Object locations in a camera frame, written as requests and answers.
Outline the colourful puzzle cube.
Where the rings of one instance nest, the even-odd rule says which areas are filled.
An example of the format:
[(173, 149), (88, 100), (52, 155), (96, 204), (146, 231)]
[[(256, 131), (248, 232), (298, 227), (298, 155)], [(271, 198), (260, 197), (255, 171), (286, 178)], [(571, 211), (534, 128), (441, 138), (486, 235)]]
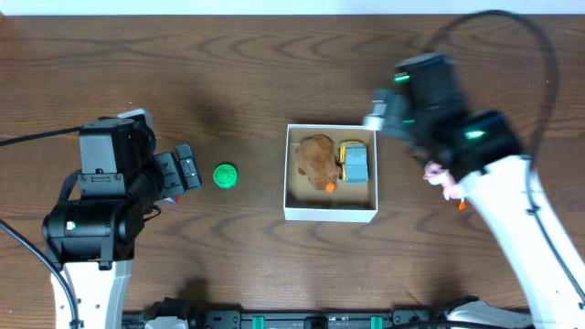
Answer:
[(170, 196), (161, 199), (161, 202), (176, 205), (179, 202), (180, 196)]

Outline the yellow grey toy truck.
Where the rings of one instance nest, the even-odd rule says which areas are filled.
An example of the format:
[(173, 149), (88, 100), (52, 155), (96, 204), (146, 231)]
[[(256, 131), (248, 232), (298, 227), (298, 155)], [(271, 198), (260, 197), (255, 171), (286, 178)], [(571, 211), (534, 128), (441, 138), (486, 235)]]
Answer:
[(368, 181), (367, 148), (362, 141), (341, 142), (337, 162), (341, 165), (340, 178), (347, 184), (364, 184)]

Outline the brown plush toy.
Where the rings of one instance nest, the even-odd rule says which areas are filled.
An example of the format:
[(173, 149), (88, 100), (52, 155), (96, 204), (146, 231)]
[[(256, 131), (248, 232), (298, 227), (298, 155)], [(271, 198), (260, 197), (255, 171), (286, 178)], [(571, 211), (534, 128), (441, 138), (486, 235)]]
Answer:
[(294, 152), (294, 157), (298, 173), (305, 175), (314, 189), (328, 193), (336, 190), (341, 167), (337, 164), (335, 148), (329, 137), (317, 134), (303, 140)]

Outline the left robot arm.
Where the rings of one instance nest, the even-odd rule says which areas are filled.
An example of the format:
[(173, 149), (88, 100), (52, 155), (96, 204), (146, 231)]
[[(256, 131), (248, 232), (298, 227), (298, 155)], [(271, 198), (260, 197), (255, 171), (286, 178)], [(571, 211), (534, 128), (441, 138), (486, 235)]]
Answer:
[(64, 182), (42, 228), (48, 258), (68, 284), (54, 291), (59, 328), (121, 327), (138, 235), (160, 215), (160, 201), (200, 188), (189, 144), (155, 148), (143, 116), (80, 127), (81, 169)]

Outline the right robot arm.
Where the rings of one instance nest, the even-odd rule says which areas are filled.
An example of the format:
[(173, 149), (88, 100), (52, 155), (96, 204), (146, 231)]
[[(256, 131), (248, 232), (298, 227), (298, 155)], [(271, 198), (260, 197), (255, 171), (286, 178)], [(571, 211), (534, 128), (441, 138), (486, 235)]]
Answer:
[(395, 67), (386, 129), (451, 176), (494, 234), (525, 293), (536, 328), (584, 325), (584, 261), (537, 172), (498, 111), (472, 113), (452, 59), (427, 52)]

